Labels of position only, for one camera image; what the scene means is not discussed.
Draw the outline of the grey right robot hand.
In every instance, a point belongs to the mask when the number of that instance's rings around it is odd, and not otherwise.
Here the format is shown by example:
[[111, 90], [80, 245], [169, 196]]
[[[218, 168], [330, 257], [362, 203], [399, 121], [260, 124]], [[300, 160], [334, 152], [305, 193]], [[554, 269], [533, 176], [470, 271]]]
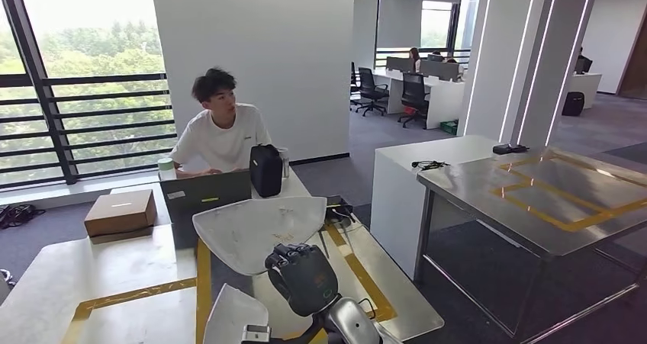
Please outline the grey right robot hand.
[[339, 283], [319, 246], [278, 244], [265, 259], [272, 286], [301, 317], [326, 310], [339, 297]]

